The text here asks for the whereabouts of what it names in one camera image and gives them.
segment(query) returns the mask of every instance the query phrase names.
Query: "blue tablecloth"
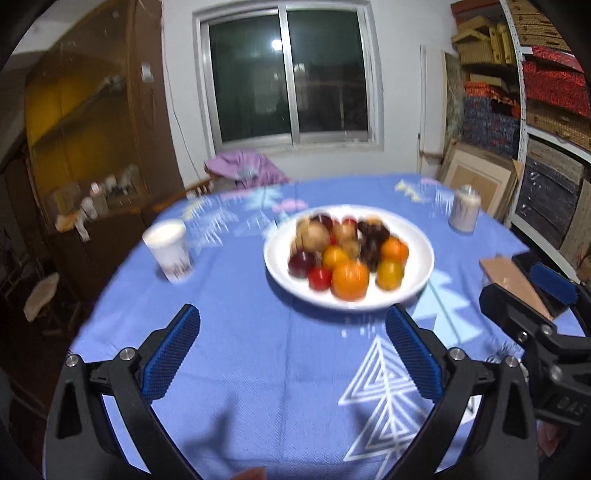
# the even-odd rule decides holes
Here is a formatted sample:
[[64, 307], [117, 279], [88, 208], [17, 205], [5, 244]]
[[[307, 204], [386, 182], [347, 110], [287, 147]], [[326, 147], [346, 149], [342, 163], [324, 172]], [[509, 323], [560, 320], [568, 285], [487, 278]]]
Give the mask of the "blue tablecloth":
[[[139, 346], [184, 303], [201, 313], [201, 333], [167, 395], [152, 407], [205, 480], [267, 466], [270, 480], [380, 478], [399, 458], [433, 404], [422, 399], [384, 330], [384, 313], [335, 313], [299, 301], [266, 272], [264, 239], [307, 207], [357, 204], [390, 210], [421, 228], [435, 270], [409, 312], [442, 342], [491, 361], [519, 348], [483, 317], [481, 258], [525, 251], [480, 214], [459, 235], [447, 215], [453, 194], [416, 175], [350, 177], [238, 191], [175, 204], [199, 255], [173, 285], [138, 245], [103, 292], [72, 350], [86, 362]], [[561, 333], [582, 335], [567, 312]], [[111, 398], [108, 412], [131, 463], [145, 468]], [[442, 467], [457, 458], [479, 399], [472, 398]]]

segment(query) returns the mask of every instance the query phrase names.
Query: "purple cloth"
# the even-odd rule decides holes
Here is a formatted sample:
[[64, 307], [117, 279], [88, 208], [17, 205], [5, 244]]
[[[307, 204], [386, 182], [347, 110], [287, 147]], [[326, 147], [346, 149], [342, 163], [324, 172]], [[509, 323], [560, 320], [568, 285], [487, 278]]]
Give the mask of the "purple cloth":
[[236, 185], [242, 189], [290, 182], [266, 155], [258, 152], [235, 150], [220, 153], [205, 165], [217, 175], [236, 180]]

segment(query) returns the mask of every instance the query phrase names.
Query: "can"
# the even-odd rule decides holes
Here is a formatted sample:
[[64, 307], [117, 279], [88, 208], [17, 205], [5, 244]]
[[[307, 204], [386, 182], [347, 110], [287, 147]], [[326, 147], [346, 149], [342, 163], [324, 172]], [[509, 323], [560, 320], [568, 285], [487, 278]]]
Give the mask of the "can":
[[449, 216], [450, 226], [461, 233], [472, 233], [476, 227], [481, 203], [480, 195], [472, 185], [464, 185], [457, 189], [452, 213]]

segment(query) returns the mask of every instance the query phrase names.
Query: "white paper cup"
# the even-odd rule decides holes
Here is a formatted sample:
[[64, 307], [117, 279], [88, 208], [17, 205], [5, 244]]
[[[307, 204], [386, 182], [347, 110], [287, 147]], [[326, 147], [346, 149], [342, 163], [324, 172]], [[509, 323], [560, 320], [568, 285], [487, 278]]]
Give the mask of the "white paper cup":
[[185, 242], [186, 233], [182, 220], [165, 220], [152, 225], [142, 235], [162, 272], [172, 283], [185, 280], [193, 271]]

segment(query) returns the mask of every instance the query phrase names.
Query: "orange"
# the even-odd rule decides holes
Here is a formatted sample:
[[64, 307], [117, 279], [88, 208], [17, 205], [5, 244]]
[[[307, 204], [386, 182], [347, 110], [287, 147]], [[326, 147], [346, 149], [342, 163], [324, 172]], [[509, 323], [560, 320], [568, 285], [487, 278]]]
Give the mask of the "orange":
[[382, 244], [379, 252], [382, 255], [382, 260], [396, 260], [402, 266], [406, 265], [408, 260], [408, 245], [394, 236], [391, 236]]
[[344, 249], [337, 245], [330, 245], [324, 250], [324, 254], [322, 255], [322, 266], [327, 270], [333, 271], [338, 264], [350, 260], [351, 258]]
[[338, 299], [360, 300], [365, 297], [369, 286], [369, 270], [358, 261], [340, 263], [333, 271], [332, 292]]
[[376, 285], [382, 290], [390, 291], [400, 288], [404, 277], [404, 267], [396, 260], [386, 259], [378, 265]]

